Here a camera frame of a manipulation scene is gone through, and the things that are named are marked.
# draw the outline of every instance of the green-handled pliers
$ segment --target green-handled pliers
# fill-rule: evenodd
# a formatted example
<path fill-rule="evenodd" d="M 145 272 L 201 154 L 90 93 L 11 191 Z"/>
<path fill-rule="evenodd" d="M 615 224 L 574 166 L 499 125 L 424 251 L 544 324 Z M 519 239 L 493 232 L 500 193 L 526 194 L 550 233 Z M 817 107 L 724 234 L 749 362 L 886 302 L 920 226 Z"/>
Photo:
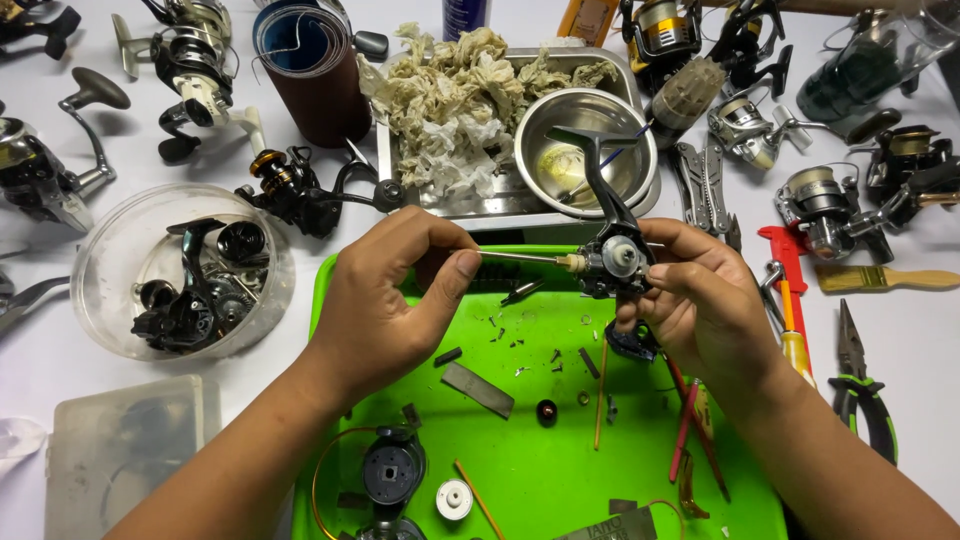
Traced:
<path fill-rule="evenodd" d="M 863 358 L 863 343 L 853 325 L 847 301 L 840 301 L 840 377 L 828 382 L 836 388 L 833 411 L 850 430 L 856 433 L 856 408 L 860 405 L 870 430 L 870 446 L 884 459 L 897 466 L 897 433 L 890 413 L 880 399 L 882 382 L 867 377 L 867 362 Z"/>

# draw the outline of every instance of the clear plastic bowl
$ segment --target clear plastic bowl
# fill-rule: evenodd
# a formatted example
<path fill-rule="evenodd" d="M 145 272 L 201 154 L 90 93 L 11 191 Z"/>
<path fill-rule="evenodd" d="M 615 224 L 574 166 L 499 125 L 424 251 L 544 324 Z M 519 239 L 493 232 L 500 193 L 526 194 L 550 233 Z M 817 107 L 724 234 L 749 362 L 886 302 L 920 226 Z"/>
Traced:
<path fill-rule="evenodd" d="M 131 333 L 133 318 L 144 311 L 136 301 L 134 285 L 164 279 L 181 290 L 181 236 L 168 234 L 166 229 L 207 216 L 227 224 L 246 219 L 263 229 L 270 263 L 260 299 L 233 331 L 201 351 L 176 355 L 153 349 Z M 108 351 L 135 360 L 223 358 L 250 347 L 283 318 L 296 282 L 286 238 L 271 221 L 243 199 L 214 185 L 170 184 L 138 193 L 101 220 L 80 247 L 70 278 L 70 298 L 80 326 Z M 214 253 L 218 233 L 213 231 L 204 240 Z"/>

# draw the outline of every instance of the clear plastic box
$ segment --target clear plastic box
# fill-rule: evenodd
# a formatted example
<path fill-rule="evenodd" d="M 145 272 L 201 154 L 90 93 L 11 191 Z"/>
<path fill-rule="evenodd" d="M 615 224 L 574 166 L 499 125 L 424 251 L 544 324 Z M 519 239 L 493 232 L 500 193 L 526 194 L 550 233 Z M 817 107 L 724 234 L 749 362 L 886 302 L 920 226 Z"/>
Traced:
<path fill-rule="evenodd" d="M 180 290 L 181 236 L 168 234 L 167 227 L 207 216 L 227 224 L 253 221 L 263 229 L 270 263 L 260 299 L 233 331 L 201 351 L 182 356 L 153 349 L 145 339 L 131 333 L 133 318 L 144 311 L 136 301 L 133 286 L 163 279 Z M 101 220 L 80 247 L 70 278 L 70 299 L 77 320 L 105 349 L 136 360 L 211 359 L 236 354 L 267 335 L 293 299 L 297 277 L 293 256 L 273 221 L 273 217 L 215 185 L 169 184 L 138 193 Z M 218 233 L 214 231 L 204 239 L 210 253 L 216 253 Z"/>
<path fill-rule="evenodd" d="M 44 537 L 103 538 L 219 431 L 219 389 L 199 375 L 57 405 Z"/>

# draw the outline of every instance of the sandpaper roll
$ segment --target sandpaper roll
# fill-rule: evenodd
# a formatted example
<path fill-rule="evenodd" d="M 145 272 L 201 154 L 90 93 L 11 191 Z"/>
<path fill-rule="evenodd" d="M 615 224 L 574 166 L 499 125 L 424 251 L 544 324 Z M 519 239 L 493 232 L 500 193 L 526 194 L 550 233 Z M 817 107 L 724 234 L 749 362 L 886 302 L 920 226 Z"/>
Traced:
<path fill-rule="evenodd" d="M 323 148 L 359 141 L 372 124 L 360 93 L 349 21 L 311 0 L 281 0 L 253 23 L 253 47 L 300 133 Z"/>

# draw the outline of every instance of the blue aerosol can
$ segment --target blue aerosol can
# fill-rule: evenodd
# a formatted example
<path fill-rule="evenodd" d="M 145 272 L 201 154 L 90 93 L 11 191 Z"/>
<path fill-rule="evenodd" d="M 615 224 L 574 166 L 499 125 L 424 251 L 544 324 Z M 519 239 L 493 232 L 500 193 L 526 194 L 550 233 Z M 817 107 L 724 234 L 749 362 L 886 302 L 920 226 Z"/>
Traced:
<path fill-rule="evenodd" d="M 444 41 L 457 41 L 461 32 L 490 24 L 493 0 L 444 0 Z"/>

